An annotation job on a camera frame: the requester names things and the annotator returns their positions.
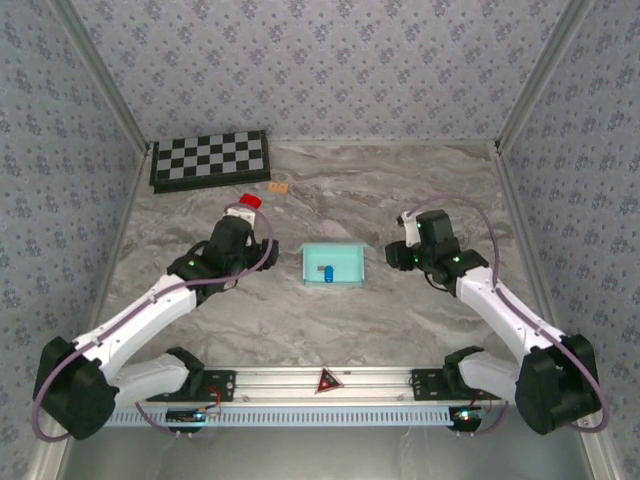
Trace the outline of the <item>light teal paper box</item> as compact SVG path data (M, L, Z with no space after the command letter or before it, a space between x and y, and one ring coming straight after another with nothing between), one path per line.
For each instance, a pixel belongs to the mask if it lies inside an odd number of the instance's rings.
M361 287L365 283L365 243L305 243L302 255L302 283L308 287ZM334 282L325 283L320 265L335 269Z

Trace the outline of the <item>black grey chessboard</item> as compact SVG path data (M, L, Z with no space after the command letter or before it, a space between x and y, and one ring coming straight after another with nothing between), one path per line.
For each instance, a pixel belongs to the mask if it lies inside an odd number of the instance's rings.
M162 140L152 145L149 185L156 194L270 180L264 130Z

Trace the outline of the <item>black red triangle marker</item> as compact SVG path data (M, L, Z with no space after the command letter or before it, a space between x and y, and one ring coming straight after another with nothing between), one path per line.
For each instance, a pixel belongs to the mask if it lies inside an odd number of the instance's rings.
M321 369L315 390L316 394L326 393L342 387L343 383L329 368L323 367Z

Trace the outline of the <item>small green circuit board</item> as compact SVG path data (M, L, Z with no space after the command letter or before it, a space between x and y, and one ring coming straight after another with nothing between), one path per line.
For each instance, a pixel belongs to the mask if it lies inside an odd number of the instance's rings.
M205 424L208 420L206 408L169 408L165 413L165 422Z
M481 426L486 413L478 406L450 407L449 417L452 422L448 429L457 433L474 434Z

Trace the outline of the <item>grey metal sheet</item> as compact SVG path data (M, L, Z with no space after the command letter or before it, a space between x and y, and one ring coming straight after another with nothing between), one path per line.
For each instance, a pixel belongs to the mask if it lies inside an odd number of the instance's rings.
M217 429L174 440L109 428L72 443L58 480L594 480L579 436L516 418L486 436L436 427Z

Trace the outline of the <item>aluminium side rail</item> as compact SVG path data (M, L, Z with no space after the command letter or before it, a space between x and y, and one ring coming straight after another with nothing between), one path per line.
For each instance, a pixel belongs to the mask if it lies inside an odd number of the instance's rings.
M515 242L533 297L533 309L551 325L558 328L563 327L509 162L495 142L489 143L489 153L495 165L498 183L504 196L504 204L514 228Z
M144 174L145 165L148 163L151 154L152 154L152 144L147 143L145 145L144 152L140 156L139 164L136 167L135 176L133 177L131 188L126 198L122 215L119 219L118 228L114 236L114 242L112 244L109 258L105 266L105 272L97 292L97 297L96 297L94 306L92 307L89 320L87 321L87 324L85 325L85 329L82 332L82 335L86 334L87 332L90 332L99 324L101 313L104 309L105 302L107 301L107 298L108 298L110 284L113 279L113 275L119 261L121 248L124 242L124 238L126 236L127 225L130 220L133 204L134 204L136 195L138 193L141 178L143 177L143 174Z

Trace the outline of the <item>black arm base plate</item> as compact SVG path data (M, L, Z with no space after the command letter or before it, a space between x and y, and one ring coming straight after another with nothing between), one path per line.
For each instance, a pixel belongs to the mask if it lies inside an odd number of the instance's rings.
M189 375L177 391L163 393L147 399L147 402L168 403L216 403L234 399L237 372L235 370L205 369L195 376Z
M413 369L409 385L416 401L498 400L498 397L468 387L459 373L445 368Z

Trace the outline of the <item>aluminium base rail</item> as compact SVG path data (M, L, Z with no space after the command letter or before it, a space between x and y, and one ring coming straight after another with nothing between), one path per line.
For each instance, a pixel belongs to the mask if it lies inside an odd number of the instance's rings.
M459 373L463 382L481 393L488 393L503 400L515 398L517 367L509 362L489 358L484 352L465 360L463 366L470 371L462 375L455 365L442 368ZM391 403L416 401L409 385L409 367L353 367L330 369L343 383L343 387L316 394L321 367L248 367L239 368L236 377L234 399L231 402L252 404L275 403ZM164 355L158 361L140 363L123 368L111 382L106 392L91 387L88 394L73 394L73 400L87 400L91 406L104 398L109 407L121 408L163 393L179 390L189 375L205 370L185 366L174 357Z

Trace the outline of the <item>aluminium corner post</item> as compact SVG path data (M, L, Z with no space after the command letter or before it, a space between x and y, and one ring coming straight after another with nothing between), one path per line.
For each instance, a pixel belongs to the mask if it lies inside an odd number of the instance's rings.
M496 138L496 149L506 155L528 121L595 0L566 0L565 6L528 75Z
M47 0L125 136L140 154L147 144L132 111L71 0Z

